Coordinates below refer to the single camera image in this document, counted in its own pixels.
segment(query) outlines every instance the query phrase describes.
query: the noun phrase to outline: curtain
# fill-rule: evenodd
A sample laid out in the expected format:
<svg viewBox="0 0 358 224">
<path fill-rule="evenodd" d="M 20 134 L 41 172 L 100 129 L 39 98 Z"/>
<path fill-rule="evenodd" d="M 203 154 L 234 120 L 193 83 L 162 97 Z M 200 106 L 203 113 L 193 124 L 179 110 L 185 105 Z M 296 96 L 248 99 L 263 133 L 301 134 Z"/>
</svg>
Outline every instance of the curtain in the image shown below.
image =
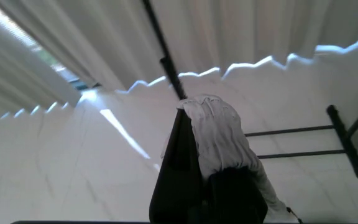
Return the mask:
<svg viewBox="0 0 358 224">
<path fill-rule="evenodd" d="M 0 116 L 48 108 L 56 101 L 75 106 L 80 94 L 19 39 L 0 25 Z"/>
<path fill-rule="evenodd" d="M 128 90 L 164 75 L 141 1 L 0 0 L 0 8 L 88 86 Z"/>
<path fill-rule="evenodd" d="M 180 72 L 227 69 L 272 55 L 286 64 L 316 45 L 358 40 L 358 0 L 152 0 Z"/>
</svg>

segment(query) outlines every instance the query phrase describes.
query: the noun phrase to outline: metal rack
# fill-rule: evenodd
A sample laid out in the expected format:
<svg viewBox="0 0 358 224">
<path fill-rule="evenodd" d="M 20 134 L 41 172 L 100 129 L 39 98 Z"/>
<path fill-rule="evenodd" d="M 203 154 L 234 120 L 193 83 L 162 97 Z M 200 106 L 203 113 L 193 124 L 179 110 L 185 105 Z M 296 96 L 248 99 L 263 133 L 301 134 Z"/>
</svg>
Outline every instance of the metal rack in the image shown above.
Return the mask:
<svg viewBox="0 0 358 224">
<path fill-rule="evenodd" d="M 158 42 L 162 48 L 164 57 L 160 59 L 160 63 L 165 70 L 166 76 L 170 80 L 175 93 L 179 97 L 180 100 L 187 98 L 185 91 L 181 85 L 181 82 L 177 76 L 176 68 L 173 64 L 169 49 L 166 45 L 165 39 L 163 37 L 162 31 L 158 24 L 158 20 L 155 16 L 153 7 L 150 3 L 150 0 L 143 0 L 145 10 L 147 15 L 150 19 L 151 25 L 157 36 Z M 298 156 L 317 156 L 317 155 L 330 155 L 330 154 L 346 154 L 349 158 L 351 165 L 354 169 L 354 172 L 358 178 L 358 154 L 353 146 L 351 141 L 352 135 L 358 130 L 358 118 L 351 125 L 351 127 L 346 130 L 345 126 L 343 125 L 338 111 L 336 110 L 334 105 L 330 105 L 327 108 L 327 114 L 331 119 L 332 125 L 325 125 L 325 126 L 315 126 L 315 127 L 307 127 L 307 128 L 295 128 L 295 129 L 284 129 L 284 130 L 277 130 L 277 131 L 264 131 L 259 133 L 248 133 L 245 134 L 247 137 L 254 137 L 254 136 L 266 136 L 271 134 L 285 134 L 285 133 L 298 133 L 298 132 L 305 132 L 305 131 L 318 131 L 318 130 L 325 130 L 325 129 L 334 129 L 336 134 L 338 135 L 339 140 L 344 149 L 338 150 L 329 150 L 329 151 L 317 151 L 317 152 L 296 152 L 296 153 L 286 153 L 286 154 L 272 154 L 272 155 L 263 155 L 258 156 L 259 159 L 273 159 L 273 158 L 286 158 L 286 157 L 298 157 Z"/>
</svg>

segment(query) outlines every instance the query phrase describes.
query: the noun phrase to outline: gray cloth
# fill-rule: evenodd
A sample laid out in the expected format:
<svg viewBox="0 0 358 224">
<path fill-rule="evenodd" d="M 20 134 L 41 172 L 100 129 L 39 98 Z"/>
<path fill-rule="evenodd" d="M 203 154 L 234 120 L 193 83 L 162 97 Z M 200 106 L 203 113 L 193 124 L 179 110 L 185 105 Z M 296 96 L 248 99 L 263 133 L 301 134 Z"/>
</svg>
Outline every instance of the gray cloth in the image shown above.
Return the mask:
<svg viewBox="0 0 358 224">
<path fill-rule="evenodd" d="M 262 163 L 244 136 L 240 116 L 231 105 L 218 96 L 199 95 L 181 100 L 178 108 L 184 109 L 191 118 L 204 181 L 227 167 L 247 166 L 269 207 L 267 215 L 279 217 L 282 222 L 295 221 L 289 217 L 285 204 L 277 198 Z"/>
</svg>

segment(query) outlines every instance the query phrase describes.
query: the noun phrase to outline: floor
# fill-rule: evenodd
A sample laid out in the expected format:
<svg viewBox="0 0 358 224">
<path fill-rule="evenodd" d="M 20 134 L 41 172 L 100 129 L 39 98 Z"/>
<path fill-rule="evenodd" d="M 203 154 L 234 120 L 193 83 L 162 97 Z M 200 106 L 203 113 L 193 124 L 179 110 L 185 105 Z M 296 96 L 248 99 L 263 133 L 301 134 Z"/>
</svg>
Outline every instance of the floor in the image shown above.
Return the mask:
<svg viewBox="0 0 358 224">
<path fill-rule="evenodd" d="M 346 124 L 358 115 L 358 45 L 323 49 L 286 67 L 265 60 L 181 74 L 190 95 L 233 105 L 245 133 Z M 166 80 L 128 93 L 87 91 L 76 108 L 57 105 L 0 119 L 0 223 L 17 220 L 148 220 L 160 153 L 177 98 Z M 249 138 L 258 155 L 340 149 L 333 130 Z M 354 138 L 358 147 L 358 133 Z M 346 155 L 264 159 L 278 196 L 304 222 L 358 222 L 358 179 Z"/>
</svg>

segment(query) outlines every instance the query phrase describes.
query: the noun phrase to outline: white curtain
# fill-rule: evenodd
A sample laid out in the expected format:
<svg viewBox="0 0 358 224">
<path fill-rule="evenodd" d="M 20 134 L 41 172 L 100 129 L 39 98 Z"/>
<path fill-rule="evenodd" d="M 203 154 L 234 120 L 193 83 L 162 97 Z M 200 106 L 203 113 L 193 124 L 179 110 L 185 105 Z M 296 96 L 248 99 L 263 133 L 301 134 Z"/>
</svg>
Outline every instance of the white curtain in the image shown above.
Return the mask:
<svg viewBox="0 0 358 224">
<path fill-rule="evenodd" d="M 75 106 L 80 94 L 0 25 L 0 116 L 56 101 Z"/>
<path fill-rule="evenodd" d="M 0 7 L 88 86 L 127 90 L 164 75 L 141 1 L 0 0 Z"/>
<path fill-rule="evenodd" d="M 312 58 L 316 45 L 358 40 L 358 0 L 152 0 L 180 72 L 272 55 Z"/>
</svg>

